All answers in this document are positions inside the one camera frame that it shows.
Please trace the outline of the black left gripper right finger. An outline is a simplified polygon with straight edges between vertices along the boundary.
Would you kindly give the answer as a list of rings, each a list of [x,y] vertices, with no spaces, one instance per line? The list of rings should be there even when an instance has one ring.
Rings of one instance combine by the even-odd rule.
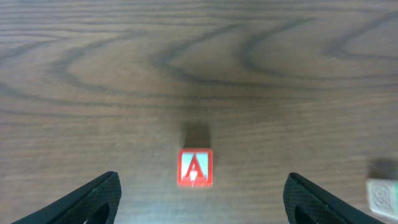
[[[290,224],[382,224],[295,172],[285,182],[283,201]]]

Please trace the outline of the green letter R block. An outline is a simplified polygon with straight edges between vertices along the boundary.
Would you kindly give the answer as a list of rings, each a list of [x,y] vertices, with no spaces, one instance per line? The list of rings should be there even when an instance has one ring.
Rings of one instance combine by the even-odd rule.
[[[369,209],[380,216],[397,220],[397,181],[368,179],[366,190]]]

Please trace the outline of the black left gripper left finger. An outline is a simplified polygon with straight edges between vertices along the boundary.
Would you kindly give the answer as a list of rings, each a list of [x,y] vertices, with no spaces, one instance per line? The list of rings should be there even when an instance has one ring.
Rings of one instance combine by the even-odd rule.
[[[120,199],[118,173],[108,171],[12,224],[113,224]]]

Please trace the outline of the red letter A block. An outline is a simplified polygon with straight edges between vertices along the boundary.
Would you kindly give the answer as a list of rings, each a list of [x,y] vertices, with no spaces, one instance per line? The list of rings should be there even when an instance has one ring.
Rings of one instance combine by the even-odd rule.
[[[189,188],[213,186],[213,151],[210,148],[183,148],[179,151],[177,185]]]

